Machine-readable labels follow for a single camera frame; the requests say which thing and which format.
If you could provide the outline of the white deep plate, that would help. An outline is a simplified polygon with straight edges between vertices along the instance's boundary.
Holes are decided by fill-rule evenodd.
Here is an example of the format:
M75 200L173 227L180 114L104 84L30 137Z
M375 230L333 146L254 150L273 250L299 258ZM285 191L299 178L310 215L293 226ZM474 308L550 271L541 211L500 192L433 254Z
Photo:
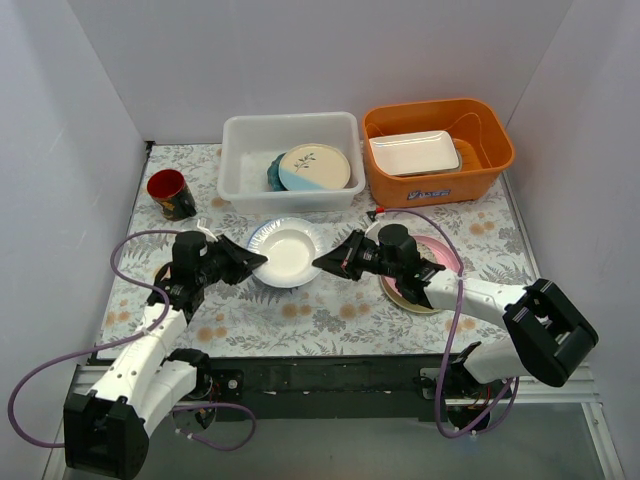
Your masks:
M262 283L290 289L312 281L320 270L313 261L327 251L319 227L295 217L271 220L249 238L247 249L263 255L267 262L254 271Z

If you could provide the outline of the teal scalloped plate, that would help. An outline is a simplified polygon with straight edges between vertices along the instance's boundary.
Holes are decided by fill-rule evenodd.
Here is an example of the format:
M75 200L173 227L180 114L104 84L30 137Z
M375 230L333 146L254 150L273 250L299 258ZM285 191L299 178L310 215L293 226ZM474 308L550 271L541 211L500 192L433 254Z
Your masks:
M280 163L284 156L285 156L285 153L281 153L280 155L278 155L271 162L270 166L267 168L267 171L266 171L267 183L270 189L274 192L287 190L287 188L282 183L279 175Z

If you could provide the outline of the pale peach bottom plate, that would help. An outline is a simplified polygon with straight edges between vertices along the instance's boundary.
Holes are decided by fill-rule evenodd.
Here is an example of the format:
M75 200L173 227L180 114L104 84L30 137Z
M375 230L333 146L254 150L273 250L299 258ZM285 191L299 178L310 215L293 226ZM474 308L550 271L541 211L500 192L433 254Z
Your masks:
M308 143L292 148L283 156L278 176L289 191L340 190L349 183L351 169L340 150Z

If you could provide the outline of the blue round plate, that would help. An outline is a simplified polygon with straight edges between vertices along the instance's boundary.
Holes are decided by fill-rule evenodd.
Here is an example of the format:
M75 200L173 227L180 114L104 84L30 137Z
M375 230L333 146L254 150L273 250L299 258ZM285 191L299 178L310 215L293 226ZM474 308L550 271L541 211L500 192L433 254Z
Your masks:
M269 266L292 262L300 268L328 252L328 243L318 225L296 217L268 221L249 238L250 251L265 255Z

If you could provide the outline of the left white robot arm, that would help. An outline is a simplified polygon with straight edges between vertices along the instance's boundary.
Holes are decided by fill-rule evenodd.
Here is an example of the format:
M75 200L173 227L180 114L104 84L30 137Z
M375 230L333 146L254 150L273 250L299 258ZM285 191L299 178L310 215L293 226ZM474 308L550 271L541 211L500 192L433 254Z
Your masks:
M156 275L141 324L107 372L63 409L67 466L117 479L133 479L150 438L185 396L205 398L213 386L202 352L170 351L204 300L207 287L236 285L267 262L221 235L176 235L171 260Z

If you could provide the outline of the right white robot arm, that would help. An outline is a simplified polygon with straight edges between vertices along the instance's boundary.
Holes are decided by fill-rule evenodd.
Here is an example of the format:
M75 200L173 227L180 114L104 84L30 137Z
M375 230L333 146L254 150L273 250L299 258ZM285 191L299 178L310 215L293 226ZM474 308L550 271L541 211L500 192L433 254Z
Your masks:
M596 330L555 283L539 279L526 286L462 279L422 257L416 240L399 224L384 226L376 240L355 230L313 264L354 281L363 273L391 278L412 304L505 329L506 337L475 342L447 363L439 378L448 395L475 397L494 381L520 376L561 387L599 341Z

